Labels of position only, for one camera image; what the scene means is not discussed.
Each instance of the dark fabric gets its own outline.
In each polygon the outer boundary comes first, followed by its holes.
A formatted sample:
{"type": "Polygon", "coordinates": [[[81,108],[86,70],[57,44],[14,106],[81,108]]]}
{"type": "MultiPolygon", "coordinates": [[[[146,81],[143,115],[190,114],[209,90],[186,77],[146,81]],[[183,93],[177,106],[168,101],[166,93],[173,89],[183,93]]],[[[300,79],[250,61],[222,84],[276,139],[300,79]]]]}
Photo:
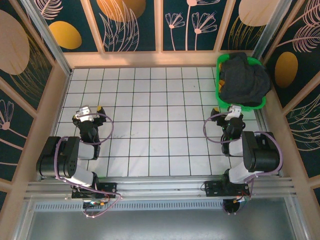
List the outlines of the dark fabric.
{"type": "Polygon", "coordinates": [[[228,104],[258,106],[271,88],[264,67],[249,65],[244,52],[230,54],[230,59],[221,65],[219,79],[224,80],[219,96],[228,104]]]}

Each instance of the white tiled floor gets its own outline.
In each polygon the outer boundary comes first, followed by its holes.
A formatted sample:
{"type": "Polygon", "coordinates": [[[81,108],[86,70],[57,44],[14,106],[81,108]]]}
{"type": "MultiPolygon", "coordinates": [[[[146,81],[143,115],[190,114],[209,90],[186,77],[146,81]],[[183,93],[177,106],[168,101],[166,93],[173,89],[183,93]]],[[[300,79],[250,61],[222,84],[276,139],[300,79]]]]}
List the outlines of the white tiled floor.
{"type": "MultiPolygon", "coordinates": [[[[100,105],[114,120],[112,138],[97,160],[78,161],[99,177],[223,174],[239,159],[222,155],[202,130],[218,105],[215,73],[212,67],[75,69],[56,134],[79,136],[72,116],[80,106],[100,105]]],[[[243,115],[245,129],[258,130],[254,112],[243,115]]],[[[110,130],[109,123],[101,126],[100,138],[110,130]]],[[[214,122],[206,130],[216,140],[222,135],[214,122]]]]}

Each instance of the green basket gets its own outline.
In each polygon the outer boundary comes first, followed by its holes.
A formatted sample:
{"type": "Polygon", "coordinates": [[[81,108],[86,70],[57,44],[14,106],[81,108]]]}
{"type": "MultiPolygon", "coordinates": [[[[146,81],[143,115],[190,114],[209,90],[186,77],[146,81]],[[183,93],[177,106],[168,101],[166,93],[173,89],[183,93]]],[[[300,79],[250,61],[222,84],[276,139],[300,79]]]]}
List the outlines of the green basket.
{"type": "MultiPolygon", "coordinates": [[[[218,57],[217,61],[216,61],[216,78],[215,78],[215,97],[216,99],[218,100],[218,105],[220,108],[222,109],[227,109],[229,106],[231,106],[232,104],[231,103],[226,103],[224,101],[221,100],[221,98],[219,97],[219,78],[220,78],[220,68],[219,68],[219,65],[220,63],[223,63],[227,60],[229,60],[229,54],[223,54],[221,56],[218,57]]],[[[253,57],[250,57],[248,56],[248,63],[249,65],[262,65],[261,62],[253,57]]],[[[234,105],[237,105],[237,106],[241,106],[241,110],[244,111],[244,112],[250,112],[252,110],[255,110],[255,109],[262,109],[263,106],[266,104],[266,96],[264,96],[262,98],[262,103],[259,105],[259,106],[243,106],[241,104],[237,104],[237,103],[234,103],[234,105]]]]}

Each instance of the yellow circle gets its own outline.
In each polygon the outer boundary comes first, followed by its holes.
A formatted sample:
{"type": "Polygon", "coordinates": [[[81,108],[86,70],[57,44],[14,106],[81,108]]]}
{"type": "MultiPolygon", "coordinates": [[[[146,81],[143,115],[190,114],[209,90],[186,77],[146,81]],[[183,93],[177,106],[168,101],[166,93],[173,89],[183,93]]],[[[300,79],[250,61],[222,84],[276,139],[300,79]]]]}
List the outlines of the yellow circle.
{"type": "Polygon", "coordinates": [[[0,69],[11,75],[21,74],[30,56],[28,35],[10,14],[0,10],[0,69]]]}
{"type": "Polygon", "coordinates": [[[76,49],[81,46],[81,35],[70,23],[55,21],[50,24],[49,29],[60,47],[76,49]]]}
{"type": "Polygon", "coordinates": [[[139,18],[146,9],[146,0],[96,0],[101,11],[110,19],[117,22],[125,21],[125,8],[133,11],[136,18],[139,18]]]}
{"type": "Polygon", "coordinates": [[[241,0],[239,18],[245,25],[259,27],[266,25],[280,0],[241,0]]]}
{"type": "Polygon", "coordinates": [[[298,71],[298,60],[292,52],[282,53],[275,64],[275,83],[280,88],[287,88],[295,79],[298,71]]]}

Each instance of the vent grille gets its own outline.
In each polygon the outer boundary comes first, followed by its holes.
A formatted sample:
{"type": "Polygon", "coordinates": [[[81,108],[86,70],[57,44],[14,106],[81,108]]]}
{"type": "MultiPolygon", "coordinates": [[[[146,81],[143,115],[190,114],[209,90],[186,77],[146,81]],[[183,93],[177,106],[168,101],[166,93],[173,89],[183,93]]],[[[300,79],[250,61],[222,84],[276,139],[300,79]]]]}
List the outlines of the vent grille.
{"type": "MultiPolygon", "coordinates": [[[[96,206],[87,211],[101,211],[109,207],[96,206]]],[[[221,209],[222,200],[153,200],[153,201],[120,201],[110,211],[146,211],[146,210],[191,210],[221,209]]],[[[83,210],[83,202],[38,202],[35,212],[78,212],[83,210]]]]}

